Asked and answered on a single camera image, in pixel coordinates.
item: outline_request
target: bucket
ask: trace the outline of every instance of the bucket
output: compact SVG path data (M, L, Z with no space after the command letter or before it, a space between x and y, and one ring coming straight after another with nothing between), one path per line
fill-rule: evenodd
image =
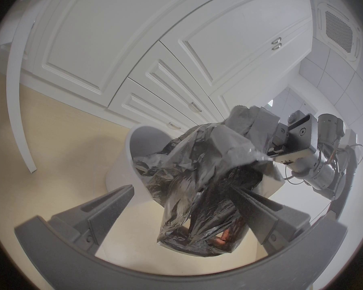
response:
M133 185L135 195L128 206L152 201L132 158L159 152L171 139L167 133L152 126L138 124L131 128L122 151L106 174L106 189L110 192L121 186Z

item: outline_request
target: garbage bag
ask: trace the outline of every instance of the garbage bag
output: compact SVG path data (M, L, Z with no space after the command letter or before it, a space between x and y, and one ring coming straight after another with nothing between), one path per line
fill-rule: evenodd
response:
M164 207L158 243L203 257L240 244L248 227L227 191L253 190L263 175L282 181L266 155L279 121L264 108L236 106L224 122L191 128L161 152L133 159Z

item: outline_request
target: white curved strip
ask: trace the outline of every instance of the white curved strip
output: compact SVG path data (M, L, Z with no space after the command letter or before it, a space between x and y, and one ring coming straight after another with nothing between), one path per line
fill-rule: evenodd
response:
M45 2L46 0L31 0L24 11L14 34L7 66L7 108L12 132L14 133L20 154L31 173L36 170L36 167L24 135L22 118L20 115L19 82L25 45L36 17Z

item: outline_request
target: metal handle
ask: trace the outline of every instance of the metal handle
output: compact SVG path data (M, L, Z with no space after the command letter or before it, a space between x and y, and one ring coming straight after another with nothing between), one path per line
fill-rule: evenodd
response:
M168 123L172 128L180 130L181 127L175 126L173 123Z
M281 42L281 37L279 37L279 38L275 39L275 40L272 42L272 44L274 45L274 44L277 44L278 42Z
M279 45L276 45L272 48L272 50L278 50L280 47L282 46L282 43L280 43Z
M198 111L198 112L202 112L202 110L194 103L194 102L191 102L192 106Z

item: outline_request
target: floor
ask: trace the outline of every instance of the floor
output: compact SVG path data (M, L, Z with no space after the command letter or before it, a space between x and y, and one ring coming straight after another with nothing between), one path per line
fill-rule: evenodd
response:
M20 85L25 136L37 171L30 174L17 149L6 109L5 77L0 74L0 243L40 289L51 286L21 249L14 227L105 194L105 175L128 129L74 109ZM158 274L205 274L236 268L264 257L251 231L236 252L192 257L156 244L163 208L153 202L127 208L97 256L114 264Z

